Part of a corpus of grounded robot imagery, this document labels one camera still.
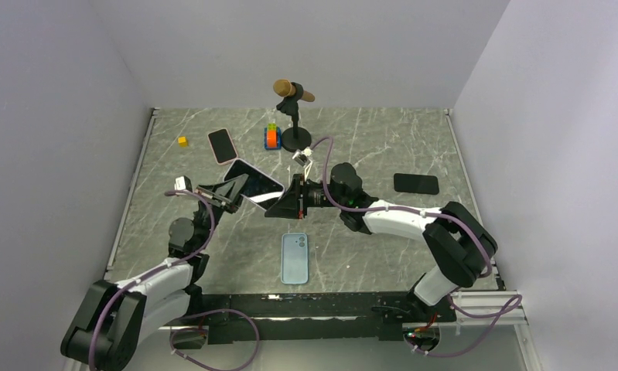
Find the light blue phone case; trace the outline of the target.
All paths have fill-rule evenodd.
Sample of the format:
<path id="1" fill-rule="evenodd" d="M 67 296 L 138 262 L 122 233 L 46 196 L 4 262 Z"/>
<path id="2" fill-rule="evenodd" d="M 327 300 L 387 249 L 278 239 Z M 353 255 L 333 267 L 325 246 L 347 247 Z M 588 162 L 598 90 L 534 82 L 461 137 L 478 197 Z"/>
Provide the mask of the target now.
<path id="1" fill-rule="evenodd" d="M 309 280 L 309 244 L 305 233 L 285 233 L 281 238 L 283 284 L 306 284 Z"/>

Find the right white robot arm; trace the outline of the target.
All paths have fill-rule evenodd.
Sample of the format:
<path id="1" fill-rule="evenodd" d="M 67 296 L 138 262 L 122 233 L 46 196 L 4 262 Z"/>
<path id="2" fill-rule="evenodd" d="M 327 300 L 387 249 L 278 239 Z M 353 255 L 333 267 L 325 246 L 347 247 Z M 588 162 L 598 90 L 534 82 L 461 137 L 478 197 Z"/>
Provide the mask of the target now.
<path id="1" fill-rule="evenodd" d="M 365 193 L 362 178 L 349 162 L 335 165 L 328 182 L 294 175 L 289 189 L 265 215 L 300 220 L 311 207 L 336 207 L 353 232 L 426 242 L 436 266 L 408 294 L 408 313 L 417 321 L 428 320 L 443 298 L 458 288 L 472 287 L 492 271 L 490 259 L 497 242 L 464 205 L 449 202 L 441 208 L 418 208 L 388 203 Z"/>

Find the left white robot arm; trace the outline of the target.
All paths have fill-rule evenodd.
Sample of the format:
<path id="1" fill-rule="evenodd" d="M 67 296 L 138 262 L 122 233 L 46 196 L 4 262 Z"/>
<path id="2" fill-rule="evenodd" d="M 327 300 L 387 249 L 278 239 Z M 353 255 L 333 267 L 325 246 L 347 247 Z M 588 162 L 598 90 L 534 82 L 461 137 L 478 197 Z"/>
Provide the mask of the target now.
<path id="1" fill-rule="evenodd" d="M 205 249 L 225 213 L 236 213 L 248 175 L 214 185 L 192 186 L 180 176 L 168 197 L 195 201 L 192 218 L 169 227 L 168 255 L 153 268 L 118 282 L 95 281 L 87 290 L 60 343 L 60 353 L 93 370 L 123 370 L 138 344 L 163 325 L 179 319 L 185 325 L 203 314 L 196 286 L 210 259 Z"/>

